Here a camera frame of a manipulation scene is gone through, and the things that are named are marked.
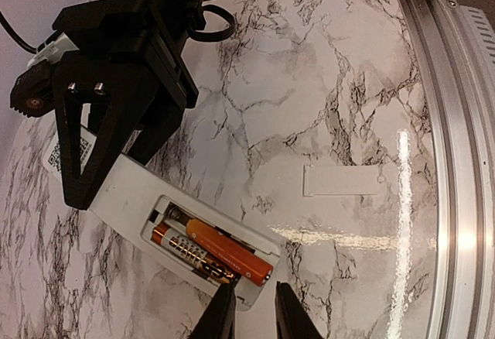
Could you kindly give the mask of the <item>white battery cover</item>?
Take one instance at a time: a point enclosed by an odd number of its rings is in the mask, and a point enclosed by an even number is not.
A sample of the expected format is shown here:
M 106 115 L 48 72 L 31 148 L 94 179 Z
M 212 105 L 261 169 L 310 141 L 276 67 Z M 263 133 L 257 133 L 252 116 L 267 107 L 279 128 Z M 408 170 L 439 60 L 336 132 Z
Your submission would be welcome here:
M 305 197 L 375 195 L 380 189 L 377 166 L 313 166 L 304 168 Z

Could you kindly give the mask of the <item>white remote control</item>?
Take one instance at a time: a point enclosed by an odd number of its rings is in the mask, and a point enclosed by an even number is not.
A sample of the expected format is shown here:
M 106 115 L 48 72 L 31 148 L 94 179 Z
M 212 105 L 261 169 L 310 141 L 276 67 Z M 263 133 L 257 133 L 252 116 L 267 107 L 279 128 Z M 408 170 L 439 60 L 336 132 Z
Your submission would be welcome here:
M 125 155 L 118 157 L 89 211 L 141 252 L 210 296 L 221 283 L 199 276 L 192 267 L 153 242 L 152 231 L 156 225 L 165 222 L 190 238 L 186 224 L 198 219 L 272 265 L 271 274 L 281 256 L 280 248 L 270 238 L 191 197 Z M 257 286 L 238 274 L 238 279 L 231 284 L 237 308 L 247 311 L 258 300 L 267 282 Z

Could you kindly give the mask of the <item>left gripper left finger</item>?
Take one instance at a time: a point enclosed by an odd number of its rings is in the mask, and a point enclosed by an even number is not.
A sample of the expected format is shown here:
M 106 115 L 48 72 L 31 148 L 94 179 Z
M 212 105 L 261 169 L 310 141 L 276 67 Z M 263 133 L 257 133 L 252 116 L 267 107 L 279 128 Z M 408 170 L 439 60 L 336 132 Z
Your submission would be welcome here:
M 220 285 L 189 339 L 233 339 L 236 302 L 234 285 Z

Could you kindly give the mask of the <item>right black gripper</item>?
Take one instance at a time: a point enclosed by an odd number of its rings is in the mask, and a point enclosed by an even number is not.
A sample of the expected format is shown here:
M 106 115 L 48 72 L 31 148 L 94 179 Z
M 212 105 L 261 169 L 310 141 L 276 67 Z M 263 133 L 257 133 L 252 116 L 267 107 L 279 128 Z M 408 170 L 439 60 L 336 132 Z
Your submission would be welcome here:
M 204 0 L 98 0 L 64 9 L 54 26 L 77 46 L 53 75 L 63 195 L 89 208 L 123 149 L 146 164 L 179 128 L 199 91 L 181 54 Z M 81 117 L 94 148 L 80 161 Z

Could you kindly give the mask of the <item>gold white AAA battery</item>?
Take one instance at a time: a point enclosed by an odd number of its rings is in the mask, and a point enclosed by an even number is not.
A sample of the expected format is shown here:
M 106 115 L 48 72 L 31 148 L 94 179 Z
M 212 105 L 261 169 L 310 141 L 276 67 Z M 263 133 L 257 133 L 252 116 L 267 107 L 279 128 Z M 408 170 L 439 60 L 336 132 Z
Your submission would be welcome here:
M 193 272 L 204 279 L 222 284 L 233 283 L 238 279 L 237 273 L 165 222 L 153 228 L 152 241 L 192 267 Z

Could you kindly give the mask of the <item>orange AAA battery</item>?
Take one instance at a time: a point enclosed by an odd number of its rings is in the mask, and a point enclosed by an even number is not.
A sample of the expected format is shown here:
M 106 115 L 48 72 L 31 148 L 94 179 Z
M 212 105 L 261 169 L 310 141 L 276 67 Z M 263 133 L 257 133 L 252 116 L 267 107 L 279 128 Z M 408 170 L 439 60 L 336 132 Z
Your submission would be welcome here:
M 216 228 L 198 219 L 192 219 L 186 224 L 186 234 L 253 284 L 262 286 L 271 278 L 272 265 Z

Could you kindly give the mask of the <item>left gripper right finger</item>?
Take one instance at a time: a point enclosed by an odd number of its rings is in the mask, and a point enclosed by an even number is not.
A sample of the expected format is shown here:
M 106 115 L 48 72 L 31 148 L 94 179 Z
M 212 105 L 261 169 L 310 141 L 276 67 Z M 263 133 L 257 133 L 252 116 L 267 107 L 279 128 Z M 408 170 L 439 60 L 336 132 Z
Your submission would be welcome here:
M 292 287 L 286 282 L 277 282 L 275 293 L 275 315 L 277 338 L 322 339 L 309 315 L 302 307 Z

